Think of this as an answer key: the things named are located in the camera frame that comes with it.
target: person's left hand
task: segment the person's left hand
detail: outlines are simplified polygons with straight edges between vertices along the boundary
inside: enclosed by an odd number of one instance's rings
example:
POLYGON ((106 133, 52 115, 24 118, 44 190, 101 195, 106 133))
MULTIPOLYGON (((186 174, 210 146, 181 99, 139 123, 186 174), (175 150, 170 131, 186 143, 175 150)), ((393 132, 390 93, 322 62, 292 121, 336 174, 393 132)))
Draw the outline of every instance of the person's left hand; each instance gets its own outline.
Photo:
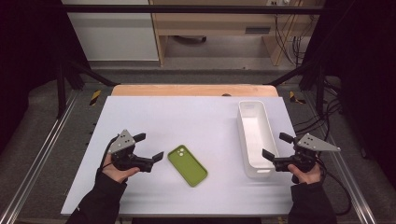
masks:
POLYGON ((128 178, 129 176, 135 175, 136 173, 138 173, 140 171, 140 169, 137 167, 133 167, 126 171, 120 171, 113 164, 110 164, 110 163, 111 163, 111 155, 107 154, 102 166, 105 167, 107 164, 109 164, 109 165, 106 166, 105 168, 103 168, 102 172, 105 175, 107 175, 108 177, 112 178, 113 180, 115 180, 119 183, 122 183, 126 178, 128 178))

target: person's right arm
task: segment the person's right arm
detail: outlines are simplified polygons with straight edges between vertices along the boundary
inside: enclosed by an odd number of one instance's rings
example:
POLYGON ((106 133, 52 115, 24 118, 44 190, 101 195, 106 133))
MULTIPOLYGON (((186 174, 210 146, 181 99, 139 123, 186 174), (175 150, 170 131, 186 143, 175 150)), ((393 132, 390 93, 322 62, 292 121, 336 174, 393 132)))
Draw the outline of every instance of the person's right arm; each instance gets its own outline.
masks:
POLYGON ((333 224, 337 218, 320 182, 320 169, 315 167, 303 173, 296 166, 289 170, 298 177, 300 184, 291 187, 293 207, 289 212, 289 224, 333 224))

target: white box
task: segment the white box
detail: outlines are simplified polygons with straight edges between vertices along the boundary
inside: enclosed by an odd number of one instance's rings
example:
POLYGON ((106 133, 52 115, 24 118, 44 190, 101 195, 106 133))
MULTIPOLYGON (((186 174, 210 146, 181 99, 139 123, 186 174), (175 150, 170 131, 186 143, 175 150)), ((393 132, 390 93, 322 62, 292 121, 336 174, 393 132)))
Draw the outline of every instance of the white box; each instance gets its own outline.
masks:
POLYGON ((261 101, 241 101, 238 111, 238 130, 247 176, 267 177, 275 166, 262 156, 262 149, 278 157, 274 137, 261 101))

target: black horizontal bar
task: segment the black horizontal bar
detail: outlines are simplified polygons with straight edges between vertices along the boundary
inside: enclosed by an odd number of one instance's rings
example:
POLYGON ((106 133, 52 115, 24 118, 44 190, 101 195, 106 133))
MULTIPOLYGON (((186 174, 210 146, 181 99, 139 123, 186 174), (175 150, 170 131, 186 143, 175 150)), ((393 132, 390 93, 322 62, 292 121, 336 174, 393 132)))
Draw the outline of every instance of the black horizontal bar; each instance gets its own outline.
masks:
POLYGON ((184 6, 184 5, 62 5, 43 6, 45 9, 85 13, 219 13, 219 14, 300 14, 321 15, 338 13, 323 7, 247 7, 247 6, 184 6))

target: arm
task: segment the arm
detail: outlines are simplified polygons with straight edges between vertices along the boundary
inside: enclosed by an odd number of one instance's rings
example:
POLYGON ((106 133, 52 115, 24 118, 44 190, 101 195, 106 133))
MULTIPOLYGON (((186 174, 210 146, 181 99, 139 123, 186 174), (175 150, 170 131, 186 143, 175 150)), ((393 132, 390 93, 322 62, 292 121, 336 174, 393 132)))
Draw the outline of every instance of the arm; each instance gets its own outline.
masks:
MULTIPOLYGON (((107 155, 104 164, 111 163, 107 155)), ((114 165, 98 169, 93 189, 84 196, 66 224, 113 224, 120 210, 120 199, 126 189, 125 180, 139 172, 138 168, 119 171, 114 165)))
POLYGON ((307 173, 294 165, 289 170, 299 178, 300 184, 291 187, 293 207, 289 212, 289 224, 333 224, 337 219, 332 205, 320 183, 320 169, 315 167, 307 173))

